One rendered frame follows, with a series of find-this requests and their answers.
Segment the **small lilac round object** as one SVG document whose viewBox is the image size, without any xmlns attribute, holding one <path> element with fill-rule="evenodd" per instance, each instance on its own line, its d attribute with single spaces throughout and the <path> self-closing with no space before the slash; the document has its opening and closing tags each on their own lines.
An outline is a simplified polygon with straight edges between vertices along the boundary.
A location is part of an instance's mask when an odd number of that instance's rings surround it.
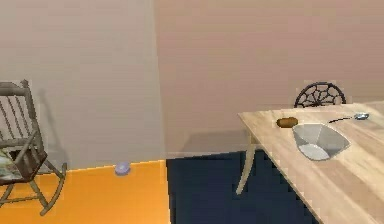
<svg viewBox="0 0 384 224">
<path fill-rule="evenodd" d="M 117 176 L 125 176 L 130 172 L 130 164 L 128 162 L 119 162 L 114 168 Z"/>
</svg>

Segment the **brown potato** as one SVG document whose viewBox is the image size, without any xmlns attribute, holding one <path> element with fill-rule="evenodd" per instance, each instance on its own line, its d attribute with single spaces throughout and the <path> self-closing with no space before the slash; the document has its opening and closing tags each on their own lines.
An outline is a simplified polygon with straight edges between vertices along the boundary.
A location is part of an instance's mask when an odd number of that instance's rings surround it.
<svg viewBox="0 0 384 224">
<path fill-rule="evenodd" d="M 295 117 L 280 118 L 276 121 L 280 128 L 292 128 L 298 124 L 298 119 Z"/>
</svg>

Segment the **grey angular bowl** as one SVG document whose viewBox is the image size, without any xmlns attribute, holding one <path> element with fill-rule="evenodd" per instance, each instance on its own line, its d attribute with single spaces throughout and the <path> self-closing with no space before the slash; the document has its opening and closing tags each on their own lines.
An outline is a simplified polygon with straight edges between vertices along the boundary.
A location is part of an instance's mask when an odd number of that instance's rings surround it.
<svg viewBox="0 0 384 224">
<path fill-rule="evenodd" d="M 351 145 L 343 134 L 321 123 L 299 124 L 292 132 L 298 150 L 312 161 L 329 160 Z"/>
</svg>

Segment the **light wooden dining table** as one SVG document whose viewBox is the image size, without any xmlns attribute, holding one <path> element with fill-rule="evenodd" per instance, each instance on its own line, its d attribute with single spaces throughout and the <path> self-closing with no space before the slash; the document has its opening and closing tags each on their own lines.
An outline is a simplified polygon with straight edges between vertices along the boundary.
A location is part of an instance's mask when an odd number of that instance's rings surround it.
<svg viewBox="0 0 384 224">
<path fill-rule="evenodd" d="M 369 118 L 328 123 L 361 112 Z M 238 194 L 259 146 L 320 224 L 384 224 L 384 101 L 242 112 L 239 117 L 249 143 Z M 301 124 L 327 124 L 351 145 L 327 161 L 311 161 L 298 151 L 292 131 L 277 126 L 284 117 L 295 117 Z"/>
</svg>

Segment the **brown wooden rocking chair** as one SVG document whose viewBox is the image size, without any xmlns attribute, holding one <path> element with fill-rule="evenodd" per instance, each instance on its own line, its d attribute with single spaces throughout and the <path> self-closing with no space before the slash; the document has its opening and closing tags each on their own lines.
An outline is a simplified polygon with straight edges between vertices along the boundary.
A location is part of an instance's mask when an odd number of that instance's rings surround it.
<svg viewBox="0 0 384 224">
<path fill-rule="evenodd" d="M 5 191 L 0 196 L 0 207 L 4 204 L 38 200 L 42 205 L 40 215 L 44 216 L 58 200 L 66 179 L 67 164 L 58 170 L 45 151 L 40 125 L 29 82 L 0 81 L 0 150 L 8 154 L 18 167 L 22 179 L 0 180 Z M 50 200 L 47 200 L 35 181 L 41 174 L 41 167 L 47 167 L 58 178 L 58 185 Z M 28 183 L 34 196 L 10 198 L 14 186 Z"/>
</svg>

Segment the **patterned chair cushion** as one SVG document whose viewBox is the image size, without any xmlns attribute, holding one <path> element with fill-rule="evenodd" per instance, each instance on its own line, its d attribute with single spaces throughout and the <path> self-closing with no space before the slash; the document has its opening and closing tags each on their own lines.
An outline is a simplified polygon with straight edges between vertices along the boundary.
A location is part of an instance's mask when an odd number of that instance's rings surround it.
<svg viewBox="0 0 384 224">
<path fill-rule="evenodd" d="M 0 150 L 0 180 L 22 179 L 22 175 L 11 157 Z"/>
</svg>

